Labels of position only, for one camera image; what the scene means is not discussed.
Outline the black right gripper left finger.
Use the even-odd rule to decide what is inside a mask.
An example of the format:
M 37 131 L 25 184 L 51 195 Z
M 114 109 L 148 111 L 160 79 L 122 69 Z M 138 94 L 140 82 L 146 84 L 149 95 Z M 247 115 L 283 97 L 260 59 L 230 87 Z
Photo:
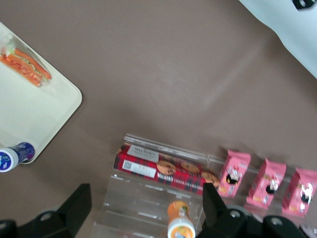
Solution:
M 55 211 L 39 214 L 17 228 L 18 238 L 74 238 L 92 209 L 91 186 L 82 183 Z

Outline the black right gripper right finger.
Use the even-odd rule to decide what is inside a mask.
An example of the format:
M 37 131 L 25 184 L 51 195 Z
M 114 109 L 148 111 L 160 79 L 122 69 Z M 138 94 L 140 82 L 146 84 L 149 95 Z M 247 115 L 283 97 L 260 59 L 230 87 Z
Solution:
M 203 185 L 205 221 L 199 238 L 262 238 L 262 223 L 240 206 L 226 206 L 212 183 Z

